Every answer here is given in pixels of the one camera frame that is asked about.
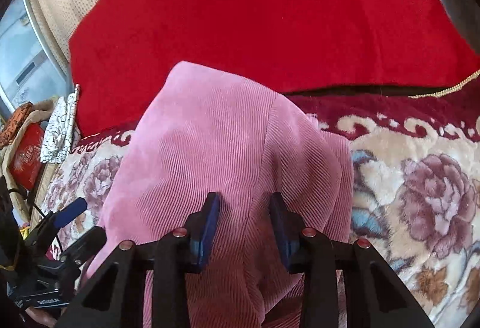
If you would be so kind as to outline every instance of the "red box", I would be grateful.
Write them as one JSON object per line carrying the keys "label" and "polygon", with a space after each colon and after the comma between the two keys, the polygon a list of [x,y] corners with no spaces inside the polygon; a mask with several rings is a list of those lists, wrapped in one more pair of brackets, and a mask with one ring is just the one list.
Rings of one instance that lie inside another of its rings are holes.
{"label": "red box", "polygon": [[25,189],[32,190],[42,163],[40,149],[42,149],[45,131],[40,124],[30,124],[25,130],[22,141],[11,160],[10,173],[17,184]]}

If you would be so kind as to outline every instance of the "pink corduroy fabric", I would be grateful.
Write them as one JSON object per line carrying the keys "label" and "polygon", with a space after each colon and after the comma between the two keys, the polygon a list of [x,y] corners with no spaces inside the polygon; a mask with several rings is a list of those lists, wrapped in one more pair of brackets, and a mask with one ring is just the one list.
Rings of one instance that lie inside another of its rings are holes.
{"label": "pink corduroy fabric", "polygon": [[[222,196],[210,262],[187,276],[191,326],[295,327],[302,277],[280,262],[268,215],[290,210],[346,241],[353,170],[348,142],[318,129],[284,96],[244,77],[182,62],[143,115],[102,209],[107,243],[90,276],[124,239],[160,239]],[[147,277],[144,326],[150,326]]]}

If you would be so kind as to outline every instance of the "rose pattern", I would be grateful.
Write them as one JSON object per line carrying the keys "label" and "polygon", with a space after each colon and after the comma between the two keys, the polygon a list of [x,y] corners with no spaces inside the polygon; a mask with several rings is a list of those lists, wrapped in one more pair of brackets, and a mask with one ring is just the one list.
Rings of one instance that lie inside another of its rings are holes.
{"label": "rose pattern", "polygon": [[84,154],[80,158],[80,161],[71,168],[70,175],[68,177],[68,187],[67,187],[67,192],[70,195],[76,194],[77,189],[80,186],[80,183],[85,176],[85,173],[88,169],[88,166],[90,165],[90,161],[92,160],[93,156],[94,156],[93,153]]}
{"label": "rose pattern", "polygon": [[57,168],[47,191],[46,199],[42,205],[42,212],[45,213],[53,210],[55,203],[60,201],[65,186],[65,183],[63,182],[63,174],[63,169]]}
{"label": "rose pattern", "polygon": [[401,219],[414,240],[443,259],[472,244],[478,193],[459,164],[446,154],[403,162]]}
{"label": "rose pattern", "polygon": [[102,209],[105,198],[110,192],[113,179],[120,168],[121,158],[111,156],[97,164],[93,172],[86,178],[83,192],[88,208],[92,211],[95,222],[98,221],[99,212]]}

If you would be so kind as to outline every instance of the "red cushion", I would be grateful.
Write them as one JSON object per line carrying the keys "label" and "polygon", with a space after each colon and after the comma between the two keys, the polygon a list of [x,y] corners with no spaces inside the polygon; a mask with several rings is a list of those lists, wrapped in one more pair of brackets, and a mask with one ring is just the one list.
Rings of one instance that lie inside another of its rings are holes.
{"label": "red cushion", "polygon": [[40,149],[42,149],[45,131],[40,124],[30,124],[15,151],[9,170],[17,184],[27,190],[33,190],[35,180],[42,168]]}
{"label": "red cushion", "polygon": [[100,0],[70,49],[84,135],[138,119],[182,60],[280,92],[443,87],[478,65],[439,0]]}

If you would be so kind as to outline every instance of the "bed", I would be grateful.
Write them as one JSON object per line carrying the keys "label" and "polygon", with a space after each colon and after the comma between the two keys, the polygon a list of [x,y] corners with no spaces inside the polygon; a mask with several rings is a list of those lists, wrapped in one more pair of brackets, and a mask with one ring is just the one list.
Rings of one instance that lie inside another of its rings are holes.
{"label": "bed", "polygon": [[[97,1],[32,0],[65,67],[71,58],[68,41]],[[462,23],[449,2],[452,19]],[[476,30],[459,29],[476,47]],[[480,295],[478,74],[428,97],[290,97],[318,129],[351,141],[350,240],[372,241],[436,327],[459,327]],[[62,165],[46,168],[36,200],[44,212],[61,210],[79,196],[88,203],[87,211],[59,233],[63,249],[97,223],[135,126],[133,121],[88,136]],[[32,225],[37,221],[34,215]],[[51,253],[59,257],[57,241]]]}
{"label": "bed", "polygon": [[[318,129],[351,141],[350,241],[367,237],[436,327],[459,327],[480,294],[478,74],[429,97],[290,97]],[[82,139],[55,171],[43,211],[88,202],[59,233],[63,248],[96,224],[135,125]]]}

